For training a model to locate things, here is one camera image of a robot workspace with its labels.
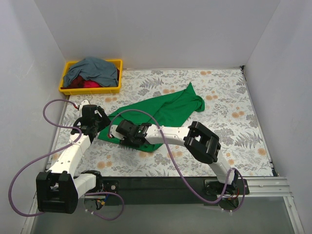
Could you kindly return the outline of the green t-shirt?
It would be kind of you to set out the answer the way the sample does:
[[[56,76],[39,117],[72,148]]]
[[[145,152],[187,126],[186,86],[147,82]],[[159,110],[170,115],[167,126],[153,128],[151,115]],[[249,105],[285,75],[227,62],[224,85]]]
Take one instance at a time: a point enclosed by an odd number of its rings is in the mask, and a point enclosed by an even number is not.
[[[118,116],[120,112],[129,109],[137,109],[149,113],[161,126],[180,127],[194,111],[204,111],[205,102],[202,97],[195,93],[192,84],[189,83],[184,90],[120,107],[111,113],[108,118],[116,125],[124,119],[134,124],[146,122],[154,124],[154,121],[150,117],[139,112],[131,111]]]

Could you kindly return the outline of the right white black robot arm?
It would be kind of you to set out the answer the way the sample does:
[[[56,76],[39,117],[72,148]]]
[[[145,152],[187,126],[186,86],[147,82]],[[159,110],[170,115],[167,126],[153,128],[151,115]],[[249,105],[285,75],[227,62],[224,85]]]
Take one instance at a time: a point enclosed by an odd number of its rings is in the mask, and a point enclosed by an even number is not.
[[[164,143],[184,146],[197,161],[210,166],[223,192],[231,194],[238,188],[238,173],[231,170],[223,156],[219,137],[198,121],[188,127],[157,127],[123,120],[111,127],[110,134],[119,139],[121,145],[131,147]]]

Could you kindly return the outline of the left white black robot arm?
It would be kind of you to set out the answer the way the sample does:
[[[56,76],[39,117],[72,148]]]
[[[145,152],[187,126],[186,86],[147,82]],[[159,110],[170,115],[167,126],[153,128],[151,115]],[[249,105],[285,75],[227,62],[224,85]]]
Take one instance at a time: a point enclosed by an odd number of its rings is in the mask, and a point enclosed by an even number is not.
[[[37,202],[40,212],[72,214],[78,199],[90,192],[103,191],[101,173],[95,170],[82,172],[75,177],[76,168],[98,133],[110,125],[100,106],[84,100],[78,110],[81,116],[74,122],[69,138],[70,147],[64,149],[56,162],[36,178]]]

